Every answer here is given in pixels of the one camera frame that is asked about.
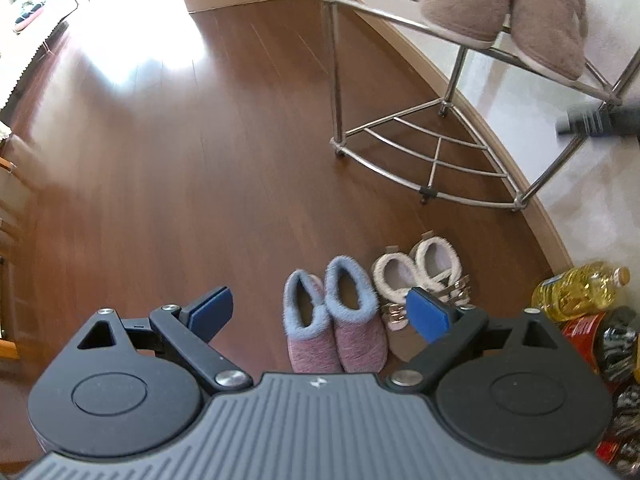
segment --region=corner shelf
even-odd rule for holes
[[[398,16],[391,12],[387,12],[386,10],[377,9],[375,7],[367,6],[366,4],[361,3],[357,0],[320,0],[324,2],[323,7],[323,25],[328,45],[329,52],[329,76],[331,83],[331,98],[332,98],[332,113],[334,117],[334,134],[331,139],[331,145],[334,147],[335,153],[337,155],[345,155],[351,157],[353,160],[356,160],[366,168],[375,171],[376,173],[393,180],[394,182],[401,184],[409,189],[413,189],[417,191],[422,199],[422,202],[426,202],[428,198],[443,198],[445,200],[450,200],[452,202],[458,202],[465,205],[471,206],[484,206],[490,208],[502,208],[502,209],[512,209],[512,210],[521,210],[527,206],[529,200],[551,179],[567,162],[567,160],[581,147],[581,145],[586,140],[585,137],[574,137],[569,144],[565,147],[565,149],[558,155],[555,161],[549,165],[549,167],[542,173],[542,175],[529,186],[528,189],[522,190],[517,185],[514,177],[509,173],[509,171],[505,168],[505,165],[502,163],[500,158],[496,155],[494,150],[491,149],[489,144],[486,142],[481,133],[473,126],[472,122],[468,117],[452,102],[453,94],[456,90],[456,86],[458,84],[458,79],[460,78],[460,73],[465,64],[466,53],[469,50],[474,50],[475,52],[479,52],[485,56],[491,57],[493,59],[497,59],[498,61],[507,63],[511,66],[516,66],[520,69],[526,70],[527,72],[534,73],[540,77],[549,79],[545,75],[536,72],[527,66],[520,58],[510,54],[509,52],[505,52],[498,48],[486,48],[486,49],[474,49],[459,43],[455,43],[447,38],[444,38],[439,33],[434,31],[432,28],[427,25],[419,22],[414,22],[413,20],[408,20],[403,18],[402,16]],[[420,0],[409,0],[412,2],[419,2]],[[417,105],[412,108],[408,108],[407,110],[401,110],[394,114],[391,114],[386,117],[382,117],[369,123],[358,126],[357,128],[353,128],[348,131],[343,131],[342,129],[342,102],[340,99],[340,77],[338,74],[338,57],[337,57],[337,28],[338,21],[336,10],[337,7],[341,6],[347,9],[354,10],[354,12],[361,12],[364,14],[368,14],[371,16],[375,16],[377,18],[381,18],[382,20],[386,20],[391,23],[395,23],[396,25],[401,25],[402,27],[407,27],[412,30],[417,30],[423,34],[427,34],[428,36],[433,36],[435,38],[439,38],[441,40],[447,41],[448,43],[457,44],[459,46],[458,54],[456,57],[456,61],[453,66],[453,70],[451,76],[449,78],[449,84],[447,85],[447,89],[443,97],[438,98],[433,101],[429,101],[424,104]],[[510,28],[503,27],[502,31],[504,33],[509,34]],[[587,72],[597,81],[598,86],[591,86],[589,84],[583,83],[581,81],[567,82],[562,83],[553,80],[556,84],[566,86],[568,88],[572,88],[575,91],[581,92],[585,95],[591,96],[593,98],[599,99],[602,104],[601,106],[615,106],[622,104],[622,96],[625,90],[628,88],[629,84],[632,82],[634,75],[638,71],[640,67],[640,48],[636,51],[635,55],[629,61],[628,65],[623,70],[620,77],[617,79],[615,83],[610,84],[609,81],[602,75],[602,73],[591,63],[590,61],[586,61],[585,67]],[[449,137],[443,134],[436,133],[434,131],[428,130],[426,128],[422,128],[421,126],[417,126],[416,124],[407,121],[404,117],[420,111],[425,110],[430,107],[439,106],[438,114],[440,116],[445,116],[449,111],[453,113],[453,115],[460,121],[460,123],[464,126],[465,130],[469,133],[472,142],[468,142],[466,140],[455,139],[453,137]],[[403,124],[407,128],[411,128],[413,130],[418,130],[422,133],[425,133],[431,137],[436,137],[437,144],[436,149],[433,155],[426,155],[421,152],[416,152],[415,150],[409,149],[408,147],[395,142],[394,140],[388,139],[382,136],[380,133],[376,132],[373,128],[379,126],[380,124],[388,123],[391,121],[395,121]],[[420,160],[423,160],[431,165],[430,177],[427,183],[418,184],[415,182],[411,182],[405,178],[402,178],[391,171],[385,170],[384,168],[379,167],[374,164],[370,160],[365,157],[359,155],[353,150],[347,147],[348,140],[350,137],[366,133],[379,142],[383,144],[395,148],[407,155],[412,155]],[[495,171],[481,171],[475,170],[473,168],[466,168],[463,166],[458,166],[456,164],[452,164],[450,162],[446,162],[440,158],[440,147],[443,142],[452,142],[455,144],[460,144],[469,148],[475,148],[483,151],[486,156],[489,158],[492,166],[495,168]],[[479,176],[485,177],[495,177],[500,178],[506,186],[512,192],[514,196],[513,201],[511,202],[489,202],[487,200],[482,200],[481,198],[469,198],[463,196],[455,196],[451,194],[447,194],[441,191],[438,191],[433,186],[434,176],[436,170],[438,168],[449,168],[456,171],[461,171],[463,173],[471,173]]]

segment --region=ribbed gray surface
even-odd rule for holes
[[[590,454],[545,465],[518,465],[486,457],[453,440],[420,397],[383,390],[372,375],[324,378],[326,384],[319,384],[315,376],[266,374],[254,390],[217,397],[190,433],[155,454],[110,464],[87,464],[50,454],[22,478],[616,478]]]

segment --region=pink slipper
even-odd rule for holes
[[[324,291],[344,371],[382,370],[387,354],[385,329],[367,273],[353,258],[336,256],[326,268]]]
[[[341,373],[320,279],[305,270],[295,270],[284,285],[282,304],[293,371],[299,374]]]

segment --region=metal screw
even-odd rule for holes
[[[215,380],[220,386],[233,388],[245,384],[249,380],[249,376],[242,370],[225,370],[217,373]]]
[[[398,386],[415,386],[424,379],[416,370],[396,370],[391,374],[391,382]]]

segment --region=baseboard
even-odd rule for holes
[[[396,49],[414,70],[433,88],[437,94],[443,95],[449,79],[445,76],[424,53],[418,49],[406,36],[401,34],[391,23],[366,14],[358,14],[373,30],[375,30],[389,45]],[[522,173],[513,157],[500,142],[494,131],[486,123],[482,115],[458,91],[455,92],[453,102],[468,117],[473,126],[482,134],[495,154],[500,158],[506,169],[520,189],[527,189],[529,182]],[[522,212],[527,224],[536,237],[546,260],[552,271],[563,272],[573,266],[556,227],[537,196],[530,200]]]

